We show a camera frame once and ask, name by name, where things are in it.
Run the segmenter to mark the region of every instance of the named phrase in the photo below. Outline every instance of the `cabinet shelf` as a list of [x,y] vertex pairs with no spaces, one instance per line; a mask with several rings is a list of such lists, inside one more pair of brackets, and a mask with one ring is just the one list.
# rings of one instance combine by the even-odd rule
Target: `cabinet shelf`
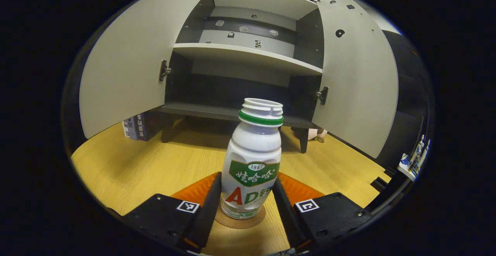
[[322,69],[319,67],[284,55],[249,47],[210,43],[178,43],[174,45],[174,52],[191,60],[246,63],[296,76],[322,75]]
[[[239,121],[239,108],[241,108],[241,106],[238,106],[236,109],[231,106],[231,104],[212,104],[209,102],[199,104],[198,102],[166,101],[165,104],[156,108],[156,110],[166,113],[197,116],[200,118]],[[297,128],[318,128],[310,120],[292,115],[284,115],[283,125]]]

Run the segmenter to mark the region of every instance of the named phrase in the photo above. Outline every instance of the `white cabinet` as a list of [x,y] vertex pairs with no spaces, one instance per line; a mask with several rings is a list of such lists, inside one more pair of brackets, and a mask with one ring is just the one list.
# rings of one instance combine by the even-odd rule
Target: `white cabinet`
[[[162,60],[172,74],[158,81]],[[157,107],[234,120],[244,97],[283,102],[285,125],[377,157],[396,111],[394,56],[353,0],[139,0],[92,49],[81,122],[89,138]]]

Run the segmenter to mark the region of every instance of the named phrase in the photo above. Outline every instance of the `white plastic bottle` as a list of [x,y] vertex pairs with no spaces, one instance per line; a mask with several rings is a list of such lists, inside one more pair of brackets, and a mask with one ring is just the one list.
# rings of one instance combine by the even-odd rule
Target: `white plastic bottle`
[[239,119],[224,159],[221,208],[232,218],[248,219],[260,211],[279,171],[282,104],[246,98]]

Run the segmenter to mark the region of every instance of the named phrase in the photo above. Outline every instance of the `screw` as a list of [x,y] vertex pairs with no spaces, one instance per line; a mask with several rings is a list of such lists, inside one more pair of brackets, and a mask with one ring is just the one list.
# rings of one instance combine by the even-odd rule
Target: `screw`
[[317,232],[318,237],[323,237],[324,235],[327,235],[328,231],[327,230],[320,230]]

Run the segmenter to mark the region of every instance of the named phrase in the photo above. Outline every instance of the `wooden table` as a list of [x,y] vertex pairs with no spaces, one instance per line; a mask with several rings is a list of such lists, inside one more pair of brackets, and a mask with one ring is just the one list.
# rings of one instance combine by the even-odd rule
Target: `wooden table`
[[[177,134],[162,143],[160,133],[148,142],[126,138],[118,123],[85,142],[71,159],[92,194],[124,215],[155,193],[172,195],[221,171],[236,124],[179,120]],[[324,143],[310,141],[306,154],[300,153],[299,140],[289,127],[282,127],[281,139],[280,171],[324,194],[339,191],[365,207],[379,193],[370,183],[378,176],[390,180],[381,166],[329,135]],[[232,229],[214,221],[202,253],[259,256],[289,249],[272,193],[265,206],[265,219],[253,228]]]

